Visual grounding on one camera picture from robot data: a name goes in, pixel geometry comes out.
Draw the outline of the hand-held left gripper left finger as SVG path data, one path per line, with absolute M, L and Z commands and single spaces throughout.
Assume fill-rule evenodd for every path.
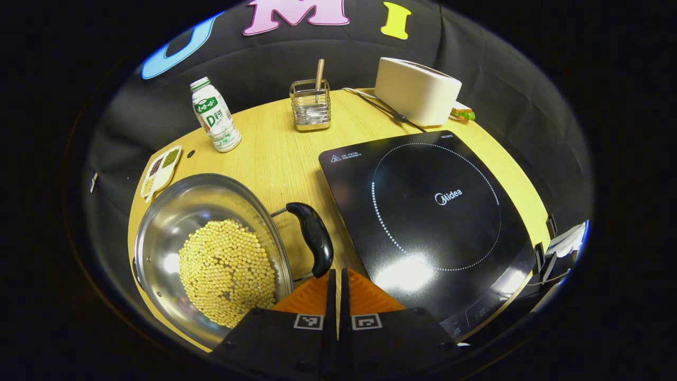
M 336 340 L 336 271 L 254 308 L 211 352 L 229 380 L 320 380 Z

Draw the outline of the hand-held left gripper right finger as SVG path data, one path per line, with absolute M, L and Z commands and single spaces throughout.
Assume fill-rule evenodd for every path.
M 341 272 L 340 380 L 456 380 L 468 319 L 405 308 L 353 269 Z

